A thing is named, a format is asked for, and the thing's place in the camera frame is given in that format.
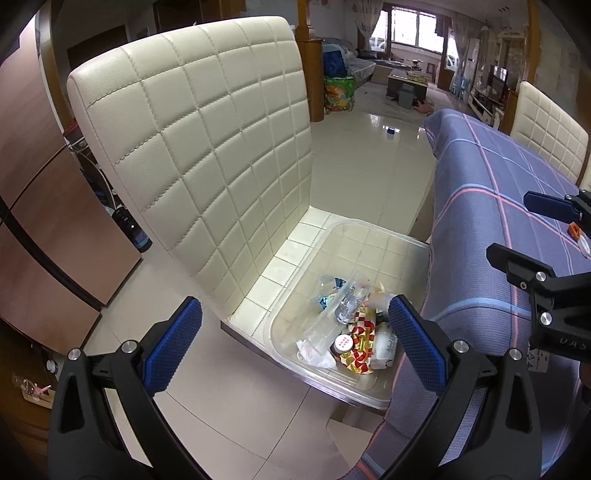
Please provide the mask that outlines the dark coffee table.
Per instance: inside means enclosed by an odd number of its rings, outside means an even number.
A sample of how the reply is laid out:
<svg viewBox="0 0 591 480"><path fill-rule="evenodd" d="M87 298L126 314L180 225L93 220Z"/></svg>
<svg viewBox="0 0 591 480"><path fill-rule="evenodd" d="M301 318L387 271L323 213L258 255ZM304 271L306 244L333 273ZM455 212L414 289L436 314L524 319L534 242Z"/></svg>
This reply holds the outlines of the dark coffee table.
<svg viewBox="0 0 591 480"><path fill-rule="evenodd" d="M429 81L425 76L418 75L414 70L393 68L388 75L387 95L397 98L399 92L405 86L408 89L413 88L415 97L418 100L425 101L427 99Z"/></svg>

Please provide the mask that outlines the clear plastic trash bin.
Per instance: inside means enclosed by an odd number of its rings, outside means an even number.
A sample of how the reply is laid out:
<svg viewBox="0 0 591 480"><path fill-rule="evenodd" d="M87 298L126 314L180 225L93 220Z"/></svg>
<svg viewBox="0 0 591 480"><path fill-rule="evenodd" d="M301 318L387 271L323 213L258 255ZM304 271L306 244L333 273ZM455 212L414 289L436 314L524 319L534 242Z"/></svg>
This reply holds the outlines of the clear plastic trash bin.
<svg viewBox="0 0 591 480"><path fill-rule="evenodd" d="M379 304L401 293L421 306L429 263L428 245L411 237L329 222L266 317L270 358L335 398L386 409L398 347Z"/></svg>

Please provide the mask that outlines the grey sofa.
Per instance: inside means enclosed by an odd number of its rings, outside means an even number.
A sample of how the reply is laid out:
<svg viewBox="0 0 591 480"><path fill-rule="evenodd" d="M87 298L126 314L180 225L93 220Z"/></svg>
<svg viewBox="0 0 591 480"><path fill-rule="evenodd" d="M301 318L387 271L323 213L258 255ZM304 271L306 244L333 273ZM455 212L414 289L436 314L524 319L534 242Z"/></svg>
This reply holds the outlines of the grey sofa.
<svg viewBox="0 0 591 480"><path fill-rule="evenodd" d="M349 50L339 43L322 43L322 52L328 53L332 51L341 54L342 61L344 61L349 76L355 78L356 88L367 83L373 76L377 67L377 64L374 61L356 57L355 51Z"/></svg>

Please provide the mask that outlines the small jar red-white lid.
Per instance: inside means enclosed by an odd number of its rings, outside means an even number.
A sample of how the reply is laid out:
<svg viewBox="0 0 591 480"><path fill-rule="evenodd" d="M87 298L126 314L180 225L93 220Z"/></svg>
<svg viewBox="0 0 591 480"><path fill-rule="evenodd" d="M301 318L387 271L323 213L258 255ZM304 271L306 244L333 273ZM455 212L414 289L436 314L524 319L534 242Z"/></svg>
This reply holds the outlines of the small jar red-white lid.
<svg viewBox="0 0 591 480"><path fill-rule="evenodd" d="M341 334L335 337L335 341L332 342L331 352L335 356L341 356L346 354L353 349L353 338L349 334Z"/></svg>

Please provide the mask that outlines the colourful printed bag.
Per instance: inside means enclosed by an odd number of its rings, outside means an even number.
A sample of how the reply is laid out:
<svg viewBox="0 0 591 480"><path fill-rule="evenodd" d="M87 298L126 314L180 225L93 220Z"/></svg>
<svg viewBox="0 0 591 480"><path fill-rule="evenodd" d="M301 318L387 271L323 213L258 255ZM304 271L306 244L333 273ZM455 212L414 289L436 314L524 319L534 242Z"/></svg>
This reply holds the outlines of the colourful printed bag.
<svg viewBox="0 0 591 480"><path fill-rule="evenodd" d="M325 111L352 111L355 106L356 79L325 77Z"/></svg>

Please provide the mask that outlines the white plastic lid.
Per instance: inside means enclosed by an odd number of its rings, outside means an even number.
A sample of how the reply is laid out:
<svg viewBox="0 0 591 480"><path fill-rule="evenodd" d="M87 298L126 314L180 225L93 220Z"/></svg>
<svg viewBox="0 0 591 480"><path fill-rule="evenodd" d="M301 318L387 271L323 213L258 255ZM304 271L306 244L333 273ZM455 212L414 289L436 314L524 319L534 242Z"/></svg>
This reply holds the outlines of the white plastic lid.
<svg viewBox="0 0 591 480"><path fill-rule="evenodd" d="M590 246L589 241L584 233L582 233L579 236L579 238L577 240L577 245L579 247L581 254L585 258L590 259L591 258L591 246Z"/></svg>

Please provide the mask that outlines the cream quilted chair centre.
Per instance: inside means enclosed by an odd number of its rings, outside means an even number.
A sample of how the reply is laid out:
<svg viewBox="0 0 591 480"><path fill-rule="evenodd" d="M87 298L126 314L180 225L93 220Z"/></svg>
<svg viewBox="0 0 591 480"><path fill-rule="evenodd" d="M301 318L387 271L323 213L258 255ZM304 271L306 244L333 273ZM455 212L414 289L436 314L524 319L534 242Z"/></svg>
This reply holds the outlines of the cream quilted chair centre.
<svg viewBox="0 0 591 480"><path fill-rule="evenodd" d="M575 185L590 190L590 136L551 98L522 81L510 136Z"/></svg>

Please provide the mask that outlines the cream quilted chair left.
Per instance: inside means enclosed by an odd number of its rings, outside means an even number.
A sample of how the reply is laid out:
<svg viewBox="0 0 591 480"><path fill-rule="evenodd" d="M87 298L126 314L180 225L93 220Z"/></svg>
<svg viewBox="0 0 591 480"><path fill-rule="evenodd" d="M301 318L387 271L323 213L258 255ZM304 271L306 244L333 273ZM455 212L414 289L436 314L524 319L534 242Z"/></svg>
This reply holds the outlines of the cream quilted chair left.
<svg viewBox="0 0 591 480"><path fill-rule="evenodd" d="M287 20L242 17L133 41L75 68L67 91L125 206L224 328L270 358L273 302L322 228L351 219L310 204L307 88Z"/></svg>

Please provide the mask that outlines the red yellow snack wrapper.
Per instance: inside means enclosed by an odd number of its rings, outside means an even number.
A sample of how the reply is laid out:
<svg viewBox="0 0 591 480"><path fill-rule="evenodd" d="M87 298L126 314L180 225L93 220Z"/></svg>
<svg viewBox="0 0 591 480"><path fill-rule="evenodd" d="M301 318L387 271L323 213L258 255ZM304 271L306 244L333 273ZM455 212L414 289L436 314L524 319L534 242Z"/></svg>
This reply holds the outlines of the red yellow snack wrapper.
<svg viewBox="0 0 591 480"><path fill-rule="evenodd" d="M362 305L356 311L353 330L349 332L353 347L339 355L339 361L353 374L367 375L373 372L370 359L374 353L376 337L376 311Z"/></svg>

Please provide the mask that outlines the cream quilted chair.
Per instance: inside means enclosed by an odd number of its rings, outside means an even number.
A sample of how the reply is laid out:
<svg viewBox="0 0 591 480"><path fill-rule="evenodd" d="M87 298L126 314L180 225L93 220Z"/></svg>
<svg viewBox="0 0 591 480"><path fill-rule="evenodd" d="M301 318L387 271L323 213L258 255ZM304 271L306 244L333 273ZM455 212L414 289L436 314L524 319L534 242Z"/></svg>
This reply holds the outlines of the cream quilted chair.
<svg viewBox="0 0 591 480"><path fill-rule="evenodd" d="M575 185L590 190L590 136L551 98L522 81L510 136Z"/></svg>
<svg viewBox="0 0 591 480"><path fill-rule="evenodd" d="M287 20L242 17L133 41L75 68L67 91L125 206L224 328L270 358L273 302L322 228L351 219L310 204L307 88Z"/></svg>

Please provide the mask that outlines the wooden divider cabinet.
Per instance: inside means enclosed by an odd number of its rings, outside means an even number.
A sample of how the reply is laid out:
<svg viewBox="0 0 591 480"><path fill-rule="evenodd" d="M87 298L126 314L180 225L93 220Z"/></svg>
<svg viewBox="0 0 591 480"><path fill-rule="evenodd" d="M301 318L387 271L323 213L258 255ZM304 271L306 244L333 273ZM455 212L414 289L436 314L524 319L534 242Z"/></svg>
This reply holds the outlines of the wooden divider cabinet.
<svg viewBox="0 0 591 480"><path fill-rule="evenodd" d="M311 122L322 122L324 107L324 66L322 66L322 42L318 39L297 40L307 87L308 110Z"/></svg>

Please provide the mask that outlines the orange wrapper scrap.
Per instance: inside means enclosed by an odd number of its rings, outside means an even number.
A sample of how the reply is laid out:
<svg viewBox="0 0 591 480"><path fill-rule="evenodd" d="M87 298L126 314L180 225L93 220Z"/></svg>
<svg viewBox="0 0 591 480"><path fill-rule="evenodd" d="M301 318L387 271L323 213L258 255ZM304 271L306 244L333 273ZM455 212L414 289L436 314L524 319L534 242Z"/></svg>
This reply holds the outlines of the orange wrapper scrap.
<svg viewBox="0 0 591 480"><path fill-rule="evenodd" d="M568 233L573 240L578 241L581 237L582 231L576 223L571 223L568 226Z"/></svg>

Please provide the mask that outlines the white green carton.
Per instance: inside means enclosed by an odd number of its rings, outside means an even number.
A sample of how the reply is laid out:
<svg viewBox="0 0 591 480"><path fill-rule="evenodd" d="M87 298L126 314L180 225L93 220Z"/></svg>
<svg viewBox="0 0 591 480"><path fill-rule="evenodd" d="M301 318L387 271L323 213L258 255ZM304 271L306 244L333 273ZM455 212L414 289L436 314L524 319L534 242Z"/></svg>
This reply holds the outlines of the white green carton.
<svg viewBox="0 0 591 480"><path fill-rule="evenodd" d="M380 323L376 329L372 357L370 358L370 368L373 370L384 370L394 364L394 356L398 345L398 338L394 334L391 326L386 323Z"/></svg>

